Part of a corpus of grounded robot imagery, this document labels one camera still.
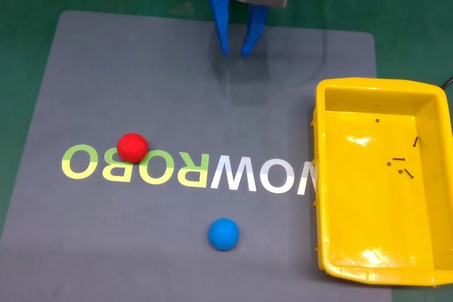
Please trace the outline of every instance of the black cable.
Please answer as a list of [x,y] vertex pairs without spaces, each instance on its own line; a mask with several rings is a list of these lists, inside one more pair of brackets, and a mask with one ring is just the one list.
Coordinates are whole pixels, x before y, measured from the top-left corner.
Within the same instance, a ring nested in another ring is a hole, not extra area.
[[446,81],[442,86],[440,86],[440,88],[442,90],[445,90],[446,88],[448,88],[452,84],[453,84],[453,77],[450,78],[448,81]]

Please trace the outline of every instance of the blue ball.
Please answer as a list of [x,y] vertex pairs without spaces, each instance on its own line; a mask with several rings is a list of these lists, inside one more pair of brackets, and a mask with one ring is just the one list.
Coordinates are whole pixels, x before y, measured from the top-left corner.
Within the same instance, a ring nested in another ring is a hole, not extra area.
[[230,251],[239,241],[239,228],[231,219],[217,219],[212,222],[207,238],[218,251]]

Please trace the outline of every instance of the red ball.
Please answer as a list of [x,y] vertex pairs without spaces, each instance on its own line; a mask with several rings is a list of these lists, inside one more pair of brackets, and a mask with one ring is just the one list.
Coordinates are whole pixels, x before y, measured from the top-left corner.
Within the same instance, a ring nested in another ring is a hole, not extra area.
[[118,156],[128,163],[140,163],[148,153],[148,143],[140,134],[125,134],[116,146]]

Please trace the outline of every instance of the letter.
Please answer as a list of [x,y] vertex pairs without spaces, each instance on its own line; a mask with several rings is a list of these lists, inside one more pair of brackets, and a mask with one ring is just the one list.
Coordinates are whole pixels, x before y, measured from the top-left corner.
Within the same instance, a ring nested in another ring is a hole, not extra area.
[[305,162],[304,168],[302,169],[302,176],[300,177],[299,189],[297,190],[297,194],[305,194],[306,180],[308,179],[309,174],[311,177],[311,181],[313,182],[314,191],[316,192],[316,178],[314,165],[311,162]]
[[[210,155],[208,155],[207,153],[203,153],[201,155],[201,165],[196,166],[187,152],[180,152],[179,154],[181,155],[185,164],[187,165],[181,168],[178,172],[179,183],[185,185],[186,187],[206,187],[207,169],[210,166]],[[200,179],[188,180],[187,179],[188,173],[199,173]]]
[[[269,182],[268,178],[269,169],[271,166],[274,165],[281,165],[286,171],[287,176],[286,182],[281,187],[274,187]],[[294,169],[292,168],[291,164],[289,164],[287,161],[284,161],[279,158],[270,159],[269,161],[265,162],[261,167],[260,179],[261,184],[263,184],[263,187],[267,191],[270,191],[274,194],[282,194],[291,189],[292,185],[294,184]]]
[[[151,160],[151,158],[160,156],[165,160],[166,164],[166,169],[164,174],[159,177],[159,178],[153,178],[148,174],[148,163]],[[147,153],[145,158],[140,162],[139,166],[139,171],[140,171],[140,176],[142,176],[142,179],[149,184],[153,185],[158,185],[158,184],[164,184],[167,180],[170,179],[171,175],[173,174],[173,171],[175,170],[175,161],[173,160],[173,157],[171,157],[171,154],[169,154],[166,151],[163,150],[153,150]]]
[[[82,171],[81,173],[75,173],[71,169],[71,158],[77,151],[86,151],[90,156],[90,163],[88,164],[88,167],[85,169],[85,171]],[[73,147],[69,148],[69,150],[64,153],[62,159],[63,173],[69,178],[72,178],[73,180],[81,180],[87,178],[94,172],[97,165],[98,165],[98,153],[96,152],[95,149],[93,149],[93,147],[86,144],[74,145]]]
[[242,157],[241,162],[239,162],[238,170],[233,177],[233,172],[231,171],[231,162],[229,156],[220,156],[219,163],[217,164],[217,169],[215,170],[214,178],[212,178],[211,188],[217,189],[220,183],[220,177],[222,176],[222,171],[225,168],[226,179],[228,180],[228,187],[230,190],[238,190],[239,183],[241,182],[242,173],[244,169],[247,172],[247,183],[248,191],[256,192],[255,178],[253,176],[253,168],[250,157]]
[[[113,155],[117,153],[116,148],[108,149],[104,154],[104,161],[108,164],[102,170],[102,176],[106,180],[111,180],[112,182],[130,182],[132,177],[133,164],[117,162],[113,160]],[[112,175],[112,170],[114,168],[124,169],[123,175]]]

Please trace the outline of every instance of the white letter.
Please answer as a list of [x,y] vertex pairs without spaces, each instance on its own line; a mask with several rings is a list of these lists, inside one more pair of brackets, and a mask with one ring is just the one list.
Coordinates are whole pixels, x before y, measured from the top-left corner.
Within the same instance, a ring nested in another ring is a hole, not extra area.
[[233,178],[233,173],[231,171],[231,162],[229,156],[220,156],[219,163],[217,164],[217,169],[215,170],[214,178],[212,178],[211,188],[217,189],[220,183],[220,177],[222,176],[223,168],[225,167],[226,178],[228,180],[228,186],[230,190],[238,190],[239,182],[241,182],[242,172],[246,169],[247,172],[247,182],[248,182],[248,191],[256,191],[255,178],[253,176],[252,162],[250,157],[242,157],[241,162],[239,163],[238,170],[236,175]]
[[[269,169],[273,165],[281,165],[286,171],[286,182],[281,187],[274,187],[272,184],[269,183],[268,173]],[[292,168],[291,164],[287,161],[284,161],[279,158],[270,159],[266,163],[263,164],[260,171],[260,179],[261,184],[263,187],[274,194],[282,194],[283,192],[288,191],[291,189],[292,185],[294,184],[294,169]]]
[[305,194],[306,189],[306,180],[311,176],[311,181],[313,182],[313,188],[316,192],[316,178],[315,178],[315,171],[314,165],[311,162],[305,162],[304,168],[302,169],[302,176],[300,177],[299,189],[297,190],[297,194]]

